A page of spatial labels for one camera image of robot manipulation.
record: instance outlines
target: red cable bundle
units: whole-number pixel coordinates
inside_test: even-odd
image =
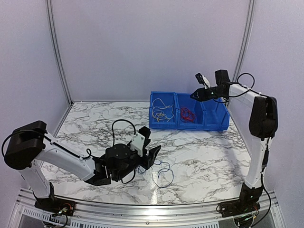
[[[183,107],[180,109],[180,117],[185,121],[194,122],[196,116],[188,108]]]

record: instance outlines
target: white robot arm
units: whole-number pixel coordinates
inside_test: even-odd
[[[239,199],[219,204],[222,217],[229,217],[260,209],[258,200],[265,188],[262,175],[268,163],[272,139],[278,128],[277,104],[274,97],[257,93],[240,83],[230,82],[226,70],[216,71],[215,76],[218,86],[209,87],[205,82],[206,78],[200,73],[196,74],[198,82],[205,88],[197,89],[191,94],[191,98],[201,102],[219,97],[226,101],[238,101],[241,106],[229,105],[228,111],[251,156],[249,172]],[[250,115],[245,112],[245,107],[251,111]],[[244,124],[246,128],[242,131],[241,126]]]
[[[37,160],[49,162],[86,183],[100,186],[111,184],[111,180],[121,181],[130,172],[135,172],[139,165],[149,169],[161,149],[161,146],[157,146],[146,150],[145,147],[151,141],[151,131],[143,127],[137,133],[134,132],[128,144],[115,144],[107,148],[101,157],[92,156],[88,150],[88,156],[85,156],[58,142],[46,131],[46,126],[44,122],[36,121],[14,130],[2,145],[2,154],[6,164],[18,170],[32,188],[37,200],[35,207],[54,213],[74,208],[75,203],[55,197],[54,187],[44,177]],[[4,144],[8,139],[10,141],[4,154]],[[73,211],[69,209],[66,213],[72,216]]]

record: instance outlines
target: white wall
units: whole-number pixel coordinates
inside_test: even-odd
[[[151,91],[193,92],[194,75],[232,75],[248,0],[54,0],[74,100],[149,100]]]
[[[255,89],[278,101],[279,129],[270,151],[266,186],[274,188],[287,227],[304,224],[304,1],[256,1],[242,72]]]
[[[0,142],[15,128],[43,120],[53,132],[67,109],[44,1],[0,1]],[[0,226],[6,227],[19,173],[0,159]]]

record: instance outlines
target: white marble table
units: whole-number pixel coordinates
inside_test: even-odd
[[[138,130],[149,125],[149,103],[76,103],[68,114],[57,139],[86,154],[101,156],[112,146],[111,124],[116,119],[132,121]],[[129,142],[132,127],[115,124],[115,143]],[[241,182],[248,173],[250,156],[230,121],[226,132],[152,130],[152,142],[147,149],[161,145],[158,159],[169,162],[174,171],[171,186],[160,189],[172,179],[170,172],[157,179],[161,168],[153,166],[145,174],[136,174],[129,184],[112,182],[92,186],[75,175],[44,163],[42,171],[57,195],[72,198],[122,204],[188,204],[225,200],[239,196]],[[125,177],[128,181],[133,173]]]

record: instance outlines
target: blue plastic bin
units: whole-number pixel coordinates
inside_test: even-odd
[[[160,98],[166,106],[172,108],[164,109],[165,114],[170,118],[157,121],[152,116],[152,103],[154,106],[164,107]],[[195,114],[193,122],[185,121],[181,118],[181,108],[188,108]],[[198,102],[190,98],[190,94],[180,94],[173,92],[151,92],[150,96],[150,116],[149,127],[153,129],[179,129],[179,130],[205,130],[205,131],[224,131],[229,127],[229,113],[223,103],[214,100]]]
[[[164,113],[168,118],[172,117],[168,120],[160,120],[157,121],[156,118],[153,118],[153,101],[154,106],[164,107],[163,103],[159,100],[161,99],[166,106],[171,106],[172,108],[163,109]],[[177,126],[177,103],[176,103],[176,94],[171,92],[151,92],[150,95],[150,115],[149,115],[149,127],[154,129],[176,129]]]
[[[205,113],[205,128],[208,131],[224,131],[229,127],[230,115],[223,103],[217,103],[214,100],[202,102]]]
[[[178,125],[177,129],[180,130],[202,130],[204,126],[204,109],[201,102],[190,98],[190,94],[176,94],[178,106]],[[193,122],[186,121],[181,117],[181,108],[187,108],[195,114]]]

